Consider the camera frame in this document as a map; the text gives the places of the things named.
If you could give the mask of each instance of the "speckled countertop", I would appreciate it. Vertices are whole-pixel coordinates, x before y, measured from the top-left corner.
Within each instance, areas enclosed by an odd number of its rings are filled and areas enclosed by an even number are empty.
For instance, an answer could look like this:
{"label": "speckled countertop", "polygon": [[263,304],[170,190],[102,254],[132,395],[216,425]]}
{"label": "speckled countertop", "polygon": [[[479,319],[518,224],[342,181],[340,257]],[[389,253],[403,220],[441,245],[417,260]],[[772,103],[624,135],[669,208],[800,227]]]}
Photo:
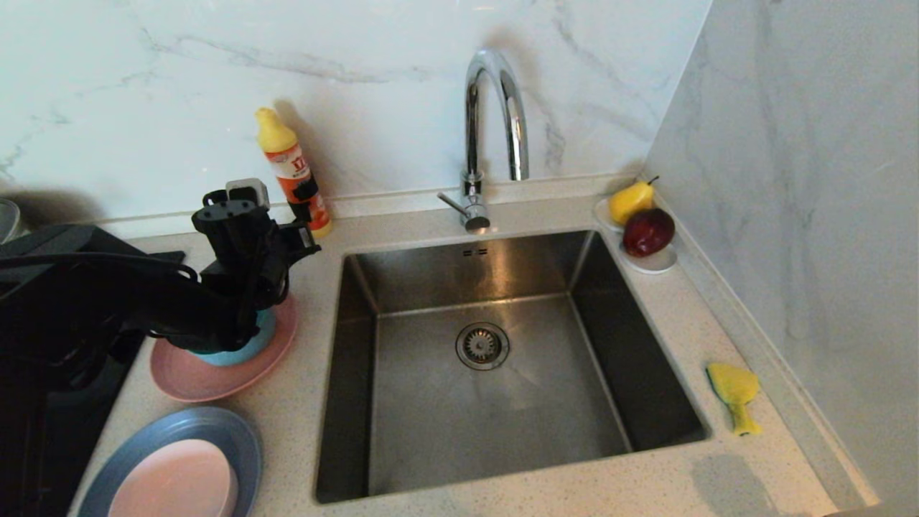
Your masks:
{"label": "speckled countertop", "polygon": [[[597,199],[495,205],[491,207],[495,226],[483,238],[595,228],[612,249],[616,235],[602,229],[592,215]],[[812,457],[809,461],[800,437],[820,433],[787,427],[785,415],[777,408],[795,401],[773,400],[786,390],[770,391],[764,385],[765,392],[750,404],[764,434],[742,438],[732,434],[730,415],[712,392],[704,368],[713,361],[740,366],[745,362],[687,276],[683,255],[672,270],[650,276],[623,264],[617,253],[618,265],[709,429],[707,440],[439,488],[318,504],[313,492],[342,257],[359,251],[470,240],[474,238],[462,232],[455,213],[449,210],[339,220],[322,241],[323,252],[291,270],[290,293],[301,311],[292,349],[270,375],[213,403],[236,411],[260,433],[265,470],[254,516],[822,516],[839,509],[840,498],[832,498],[834,491],[824,486],[851,484],[852,480],[833,479],[838,474],[832,469],[821,466],[818,472],[811,466],[822,464]],[[153,237],[133,244],[148,252],[184,250],[187,264],[198,270],[213,260],[201,235]],[[108,457],[133,433],[187,406],[163,395],[153,384],[152,347],[148,340],[141,349],[86,471],[77,503]]]}

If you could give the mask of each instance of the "marble wall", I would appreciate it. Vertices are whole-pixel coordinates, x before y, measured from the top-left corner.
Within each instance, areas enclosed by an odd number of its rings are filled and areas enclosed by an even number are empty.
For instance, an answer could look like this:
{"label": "marble wall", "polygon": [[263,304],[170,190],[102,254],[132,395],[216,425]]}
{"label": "marble wall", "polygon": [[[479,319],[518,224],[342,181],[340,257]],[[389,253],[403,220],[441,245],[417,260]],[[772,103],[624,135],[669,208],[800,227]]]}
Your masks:
{"label": "marble wall", "polygon": [[647,173],[885,499],[917,504],[917,3],[716,0]]}
{"label": "marble wall", "polygon": [[[647,155],[709,4],[10,0],[0,195],[50,219],[123,218],[259,176],[279,201],[254,143],[263,105],[294,123],[327,196],[454,187],[466,66],[485,45],[525,92],[533,178],[616,172]],[[485,122],[503,169],[494,105]]]}

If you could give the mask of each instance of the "chrome faucet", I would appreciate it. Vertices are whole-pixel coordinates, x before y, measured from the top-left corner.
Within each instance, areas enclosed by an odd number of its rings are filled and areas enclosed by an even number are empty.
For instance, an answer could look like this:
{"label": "chrome faucet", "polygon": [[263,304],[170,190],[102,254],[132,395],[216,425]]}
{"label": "chrome faucet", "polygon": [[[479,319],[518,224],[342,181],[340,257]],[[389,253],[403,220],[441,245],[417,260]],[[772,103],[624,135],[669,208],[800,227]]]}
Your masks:
{"label": "chrome faucet", "polygon": [[437,196],[460,214],[460,222],[471,234],[480,234],[491,225],[482,198],[483,172],[479,168],[479,77],[485,72],[498,91],[507,132],[507,162],[514,181],[529,178],[527,118],[514,73],[504,56],[483,49],[472,56],[466,71],[466,170],[461,173],[463,203],[456,203],[443,192]]}

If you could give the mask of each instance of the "sink basin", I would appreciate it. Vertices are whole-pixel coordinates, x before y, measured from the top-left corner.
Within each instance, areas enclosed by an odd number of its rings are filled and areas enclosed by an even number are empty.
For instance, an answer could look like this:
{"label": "sink basin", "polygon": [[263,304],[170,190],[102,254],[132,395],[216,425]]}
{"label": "sink basin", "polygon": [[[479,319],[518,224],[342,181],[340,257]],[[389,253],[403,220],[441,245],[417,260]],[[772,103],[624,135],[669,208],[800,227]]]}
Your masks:
{"label": "sink basin", "polygon": [[705,436],[597,232],[344,259],[321,503]]}

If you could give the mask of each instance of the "sponge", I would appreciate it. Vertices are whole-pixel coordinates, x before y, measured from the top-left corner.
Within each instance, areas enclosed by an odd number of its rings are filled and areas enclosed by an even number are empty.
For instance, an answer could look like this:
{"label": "sponge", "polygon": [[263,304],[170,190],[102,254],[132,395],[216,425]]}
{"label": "sponge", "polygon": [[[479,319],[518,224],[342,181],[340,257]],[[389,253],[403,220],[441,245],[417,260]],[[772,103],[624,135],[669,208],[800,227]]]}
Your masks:
{"label": "sponge", "polygon": [[706,369],[715,393],[728,405],[734,417],[734,434],[759,434],[763,429],[750,418],[746,404],[759,392],[756,374],[723,362],[712,362]]}

